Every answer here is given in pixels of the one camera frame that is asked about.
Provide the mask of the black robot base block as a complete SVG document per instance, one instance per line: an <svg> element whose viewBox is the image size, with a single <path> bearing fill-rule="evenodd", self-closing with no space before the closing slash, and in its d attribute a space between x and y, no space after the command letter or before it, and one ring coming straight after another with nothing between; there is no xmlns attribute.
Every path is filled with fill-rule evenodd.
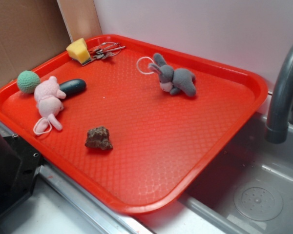
<svg viewBox="0 0 293 234"><path fill-rule="evenodd" d="M0 134L0 218L32 195L41 161L21 136Z"/></svg>

